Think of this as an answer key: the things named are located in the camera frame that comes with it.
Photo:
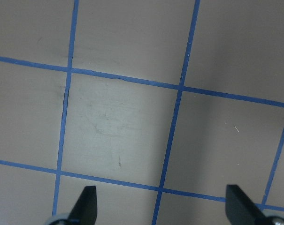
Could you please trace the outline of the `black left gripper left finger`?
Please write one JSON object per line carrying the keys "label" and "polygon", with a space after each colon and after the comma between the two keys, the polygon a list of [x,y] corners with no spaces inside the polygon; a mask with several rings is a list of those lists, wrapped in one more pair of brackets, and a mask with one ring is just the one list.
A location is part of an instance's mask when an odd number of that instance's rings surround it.
{"label": "black left gripper left finger", "polygon": [[95,186],[84,187],[68,218],[68,225],[94,225],[98,213]]}

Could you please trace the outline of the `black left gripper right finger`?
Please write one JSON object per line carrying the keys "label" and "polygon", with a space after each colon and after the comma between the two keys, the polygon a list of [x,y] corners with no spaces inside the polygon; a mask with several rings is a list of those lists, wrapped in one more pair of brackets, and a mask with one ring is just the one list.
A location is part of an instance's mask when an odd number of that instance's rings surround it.
{"label": "black left gripper right finger", "polygon": [[271,224],[238,185],[226,186],[225,214],[231,225]]}

